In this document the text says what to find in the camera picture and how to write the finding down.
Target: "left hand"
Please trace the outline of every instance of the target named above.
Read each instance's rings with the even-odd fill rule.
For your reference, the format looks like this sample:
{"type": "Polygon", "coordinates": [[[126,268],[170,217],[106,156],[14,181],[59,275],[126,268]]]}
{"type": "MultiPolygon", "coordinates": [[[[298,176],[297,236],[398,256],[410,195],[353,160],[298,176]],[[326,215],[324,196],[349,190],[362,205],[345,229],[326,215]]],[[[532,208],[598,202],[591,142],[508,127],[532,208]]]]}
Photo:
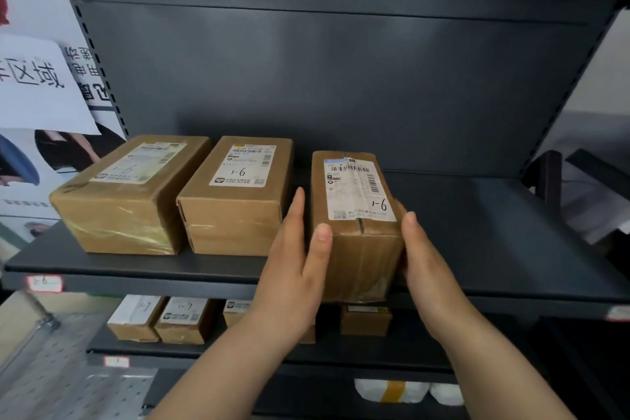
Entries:
{"type": "Polygon", "coordinates": [[[304,253],[304,190],[295,192],[243,321],[288,353],[315,320],[324,291],[333,232],[318,225],[304,253]]]}

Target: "yellow tape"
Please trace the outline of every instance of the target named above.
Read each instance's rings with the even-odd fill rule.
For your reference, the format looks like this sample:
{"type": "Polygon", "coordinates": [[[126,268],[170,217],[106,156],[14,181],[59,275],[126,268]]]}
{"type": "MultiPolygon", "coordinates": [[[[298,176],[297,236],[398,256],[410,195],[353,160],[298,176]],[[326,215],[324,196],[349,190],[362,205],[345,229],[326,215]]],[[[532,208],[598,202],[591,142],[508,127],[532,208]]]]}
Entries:
{"type": "Polygon", "coordinates": [[[381,403],[383,404],[397,404],[400,402],[400,397],[405,392],[406,382],[400,380],[388,380],[388,387],[385,389],[383,396],[381,397],[381,403]]]}

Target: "price tag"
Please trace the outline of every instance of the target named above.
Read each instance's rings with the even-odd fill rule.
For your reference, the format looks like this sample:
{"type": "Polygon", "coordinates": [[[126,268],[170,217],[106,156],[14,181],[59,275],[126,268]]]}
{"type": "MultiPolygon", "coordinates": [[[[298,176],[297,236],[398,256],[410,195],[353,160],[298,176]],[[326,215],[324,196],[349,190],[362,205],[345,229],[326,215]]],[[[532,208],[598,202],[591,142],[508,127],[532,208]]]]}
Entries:
{"type": "Polygon", "coordinates": [[[106,355],[103,357],[103,365],[106,367],[129,368],[129,357],[106,355]]]}
{"type": "Polygon", "coordinates": [[[64,290],[64,280],[57,274],[27,276],[27,288],[31,292],[60,293],[64,290]]]}
{"type": "Polygon", "coordinates": [[[630,305],[614,305],[606,314],[609,322],[630,322],[630,305]]]}

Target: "fingernail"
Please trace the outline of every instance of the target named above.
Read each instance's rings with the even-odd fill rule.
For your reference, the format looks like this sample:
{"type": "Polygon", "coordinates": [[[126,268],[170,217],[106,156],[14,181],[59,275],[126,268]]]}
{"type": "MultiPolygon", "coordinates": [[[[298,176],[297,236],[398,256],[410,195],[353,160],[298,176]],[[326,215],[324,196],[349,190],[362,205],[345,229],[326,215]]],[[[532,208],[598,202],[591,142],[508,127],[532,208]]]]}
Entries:
{"type": "Polygon", "coordinates": [[[326,223],[318,224],[313,233],[313,237],[317,238],[319,241],[328,241],[332,235],[333,232],[326,223]]]}
{"type": "Polygon", "coordinates": [[[413,211],[408,211],[407,214],[405,214],[405,222],[412,224],[412,225],[416,225],[418,224],[418,219],[416,218],[416,213],[414,213],[413,211]]]}

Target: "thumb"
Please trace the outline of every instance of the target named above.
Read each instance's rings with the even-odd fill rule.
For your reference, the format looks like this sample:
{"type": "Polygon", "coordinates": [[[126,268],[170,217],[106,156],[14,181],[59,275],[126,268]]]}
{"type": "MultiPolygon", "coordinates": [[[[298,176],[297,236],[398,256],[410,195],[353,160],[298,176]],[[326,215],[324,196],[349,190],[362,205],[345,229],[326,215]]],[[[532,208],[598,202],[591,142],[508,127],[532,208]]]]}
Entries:
{"type": "Polygon", "coordinates": [[[317,225],[311,238],[309,254],[304,263],[303,277],[311,278],[315,285],[323,288],[330,252],[333,250],[333,231],[329,225],[317,225]]]}
{"type": "Polygon", "coordinates": [[[416,213],[409,211],[403,217],[401,223],[405,247],[407,249],[407,260],[409,263],[418,262],[427,257],[431,252],[431,241],[427,233],[416,219],[416,213]]]}

